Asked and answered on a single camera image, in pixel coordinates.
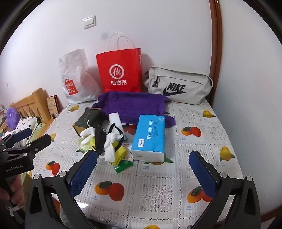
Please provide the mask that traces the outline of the person's left hand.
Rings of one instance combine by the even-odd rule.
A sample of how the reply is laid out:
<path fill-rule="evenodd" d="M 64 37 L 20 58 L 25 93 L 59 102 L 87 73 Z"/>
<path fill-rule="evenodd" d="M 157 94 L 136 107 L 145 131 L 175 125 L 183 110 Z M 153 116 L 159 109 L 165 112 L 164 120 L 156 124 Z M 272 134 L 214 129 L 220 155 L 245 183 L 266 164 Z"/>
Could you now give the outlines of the person's left hand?
<path fill-rule="evenodd" d="M 1 200 L 10 200 L 12 204 L 22 207 L 24 205 L 24 188 L 20 175 L 16 176 L 14 182 L 10 185 L 10 189 L 12 191 L 12 196 L 1 188 Z"/>

